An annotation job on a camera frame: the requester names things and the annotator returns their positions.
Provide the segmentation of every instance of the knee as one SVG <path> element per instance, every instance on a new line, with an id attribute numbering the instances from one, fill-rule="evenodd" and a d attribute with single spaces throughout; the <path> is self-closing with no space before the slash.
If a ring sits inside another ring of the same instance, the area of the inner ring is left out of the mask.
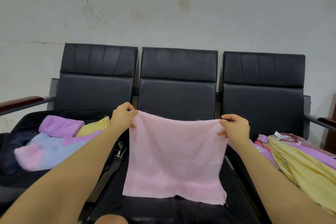
<path id="1" fill-rule="evenodd" d="M 95 224 L 128 224 L 128 222 L 120 215 L 108 214 L 101 216 Z"/>

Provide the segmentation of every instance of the person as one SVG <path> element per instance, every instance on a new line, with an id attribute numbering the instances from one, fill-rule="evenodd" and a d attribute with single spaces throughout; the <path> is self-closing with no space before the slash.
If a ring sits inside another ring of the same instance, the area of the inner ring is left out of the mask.
<path id="1" fill-rule="evenodd" d="M 135 128 L 133 118 L 137 113 L 130 103 L 117 107 L 110 127 L 37 180 L 7 210 L 0 224 L 75 224 L 116 140 L 129 127 Z M 218 135 L 228 137 L 237 150 L 273 224 L 335 223 L 250 144 L 247 120 L 234 114 L 221 118 L 224 129 Z M 105 215 L 96 222 L 126 223 L 117 215 Z"/>

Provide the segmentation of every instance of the chair backrest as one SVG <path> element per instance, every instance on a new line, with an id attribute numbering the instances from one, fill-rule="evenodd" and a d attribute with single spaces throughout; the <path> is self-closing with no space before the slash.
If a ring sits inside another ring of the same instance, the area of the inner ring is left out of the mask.
<path id="1" fill-rule="evenodd" d="M 138 109 L 174 120 L 215 118 L 218 51 L 142 49 Z"/>
<path id="2" fill-rule="evenodd" d="M 305 56 L 224 52 L 223 114 L 250 124 L 250 139 L 275 131 L 303 135 Z"/>
<path id="3" fill-rule="evenodd" d="M 65 44 L 55 109 L 114 110 L 132 101 L 137 47 Z"/>

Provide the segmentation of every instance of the person's left arm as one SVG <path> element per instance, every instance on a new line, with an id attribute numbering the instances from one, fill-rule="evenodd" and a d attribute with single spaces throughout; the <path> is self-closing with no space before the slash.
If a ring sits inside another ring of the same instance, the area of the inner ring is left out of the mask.
<path id="1" fill-rule="evenodd" d="M 137 112 L 130 103 L 120 105 L 113 111 L 110 127 L 37 180 L 0 224 L 75 224 L 116 140 L 130 126 L 135 128 Z"/>

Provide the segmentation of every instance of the person's right arm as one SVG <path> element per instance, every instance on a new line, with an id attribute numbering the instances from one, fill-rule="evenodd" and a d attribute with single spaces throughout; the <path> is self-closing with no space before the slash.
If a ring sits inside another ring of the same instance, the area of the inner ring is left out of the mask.
<path id="1" fill-rule="evenodd" d="M 331 214 L 324 211 L 301 189 L 296 187 L 249 142 L 250 126 L 246 119 L 226 114 L 221 120 L 225 135 L 244 162 L 258 195 L 273 224 L 321 223 L 335 224 Z"/>

